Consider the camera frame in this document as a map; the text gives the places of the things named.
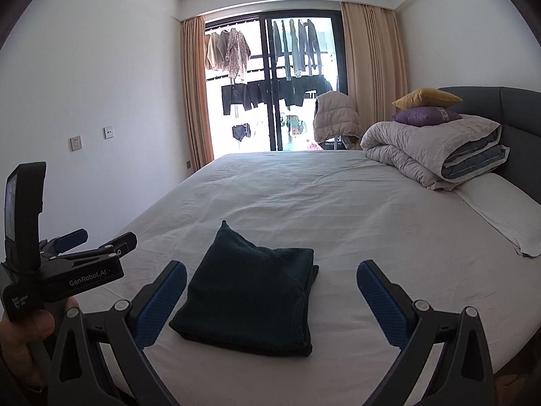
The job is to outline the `person left hand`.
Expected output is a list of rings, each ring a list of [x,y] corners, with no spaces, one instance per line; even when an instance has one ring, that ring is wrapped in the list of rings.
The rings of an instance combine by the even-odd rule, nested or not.
[[[39,310],[22,323],[13,323],[6,314],[1,320],[2,357],[9,372],[31,387],[42,388],[45,376],[32,357],[29,344],[42,342],[55,329],[55,320],[47,310]]]

